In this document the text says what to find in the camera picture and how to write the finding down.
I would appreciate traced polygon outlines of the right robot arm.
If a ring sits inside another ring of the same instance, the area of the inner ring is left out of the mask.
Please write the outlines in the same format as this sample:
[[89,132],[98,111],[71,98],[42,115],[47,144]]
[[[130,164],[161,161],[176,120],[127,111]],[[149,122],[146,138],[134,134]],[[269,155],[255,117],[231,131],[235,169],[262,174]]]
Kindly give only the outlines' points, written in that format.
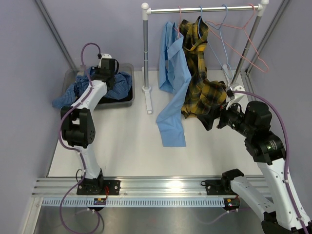
[[202,181],[207,194],[224,192],[243,199],[259,217],[266,234],[310,234],[312,220],[301,206],[286,168],[283,142],[270,130],[272,114],[267,104],[251,101],[245,112],[239,103],[231,107],[224,104],[199,116],[207,131],[212,129],[215,119],[219,119],[218,129],[229,126],[245,137],[246,150],[261,170],[272,200],[252,186],[239,169],[224,172],[215,183]]

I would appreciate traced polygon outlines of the black shirt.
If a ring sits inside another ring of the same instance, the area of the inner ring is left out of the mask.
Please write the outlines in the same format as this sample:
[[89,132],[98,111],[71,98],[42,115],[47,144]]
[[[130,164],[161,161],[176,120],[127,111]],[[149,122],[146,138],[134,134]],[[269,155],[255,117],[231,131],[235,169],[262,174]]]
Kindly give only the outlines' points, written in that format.
[[133,100],[133,98],[134,98],[134,94],[133,94],[132,90],[130,90],[128,92],[128,95],[124,98],[116,99],[116,98],[108,97],[106,95],[102,98],[102,100],[104,103],[113,103],[113,102],[127,102],[127,101]]

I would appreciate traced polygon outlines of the dark blue checked shirt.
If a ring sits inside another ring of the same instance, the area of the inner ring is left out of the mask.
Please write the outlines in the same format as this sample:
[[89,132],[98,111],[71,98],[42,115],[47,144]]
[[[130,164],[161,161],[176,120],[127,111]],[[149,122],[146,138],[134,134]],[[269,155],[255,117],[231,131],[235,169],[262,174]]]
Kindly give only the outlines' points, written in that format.
[[[115,79],[113,88],[109,89],[106,95],[109,98],[116,99],[126,97],[132,87],[132,76],[126,72],[118,72],[115,75]],[[57,109],[61,109],[64,106],[71,106],[86,91],[88,85],[89,80],[87,75],[79,72],[75,82],[70,84],[65,93],[52,101],[52,106]]]

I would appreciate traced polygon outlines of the blue hanger for checked shirt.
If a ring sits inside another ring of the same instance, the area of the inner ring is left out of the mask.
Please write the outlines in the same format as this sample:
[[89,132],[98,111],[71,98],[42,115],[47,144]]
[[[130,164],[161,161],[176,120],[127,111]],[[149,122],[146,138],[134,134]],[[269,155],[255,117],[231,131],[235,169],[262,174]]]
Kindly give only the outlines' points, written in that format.
[[225,22],[225,19],[227,18],[227,14],[228,14],[228,7],[227,5],[223,4],[222,5],[225,10],[226,10],[226,13],[225,13],[225,16],[222,20],[222,22],[218,25],[214,24],[214,23],[211,23],[211,22],[208,22],[207,20],[205,21],[205,23],[209,26],[209,27],[212,27],[213,29],[215,29],[218,33],[219,33],[219,37],[220,37],[220,41],[221,41],[221,44],[222,44],[222,47],[223,47],[223,51],[224,51],[224,55],[226,57],[226,63],[225,64],[222,64],[219,57],[217,56],[216,52],[214,51],[213,47],[211,46],[210,43],[208,43],[213,55],[215,56],[217,62],[219,63],[219,65],[221,66],[221,70],[224,72],[224,75],[225,75],[225,78],[227,80],[232,80],[234,75],[232,73],[232,68],[230,66],[230,63],[229,63],[229,57],[228,57],[228,53],[227,53],[227,50],[225,48],[225,41],[223,40],[223,36],[222,36],[222,26]]

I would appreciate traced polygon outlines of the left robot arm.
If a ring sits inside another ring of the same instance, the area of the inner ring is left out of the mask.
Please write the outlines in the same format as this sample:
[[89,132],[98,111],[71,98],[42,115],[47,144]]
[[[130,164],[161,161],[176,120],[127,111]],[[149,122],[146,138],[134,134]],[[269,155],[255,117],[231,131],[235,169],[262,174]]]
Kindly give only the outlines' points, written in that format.
[[119,63],[104,54],[87,89],[70,107],[61,109],[59,141],[68,150],[75,151],[82,162],[82,176],[78,181],[78,195],[108,195],[109,183],[104,181],[92,143],[96,129],[93,112],[99,101],[114,86]]

